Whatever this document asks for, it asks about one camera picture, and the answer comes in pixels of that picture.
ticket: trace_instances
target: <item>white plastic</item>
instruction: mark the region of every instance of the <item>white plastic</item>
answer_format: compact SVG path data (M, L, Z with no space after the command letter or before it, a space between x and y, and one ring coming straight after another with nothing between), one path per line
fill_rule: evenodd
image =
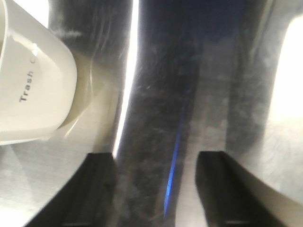
M56 130L74 97L68 48L12 0L0 0L0 145Z

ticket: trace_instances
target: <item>stainless steel surface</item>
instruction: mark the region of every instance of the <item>stainless steel surface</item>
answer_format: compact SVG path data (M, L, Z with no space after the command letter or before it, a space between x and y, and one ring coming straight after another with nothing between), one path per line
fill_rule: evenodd
M285 47L295 54L280 53L302 3L50 0L41 20L74 54L76 95L53 135L0 147L0 226L27 223L88 152L113 151L109 227L206 227L194 181L201 150L227 150L274 189L268 201L297 205L277 213L246 182L300 226L289 221L303 204L300 39Z
M47 17L49 30L68 45L78 81L71 112L54 134L0 147L0 226L26 224L69 180L87 153L110 152L124 76L129 2L37 2L41 9L35 1L21 5L41 22Z
M274 189L244 179L266 208L287 226L301 226L303 2L252 1L250 8L263 11L247 12L238 35L227 152Z

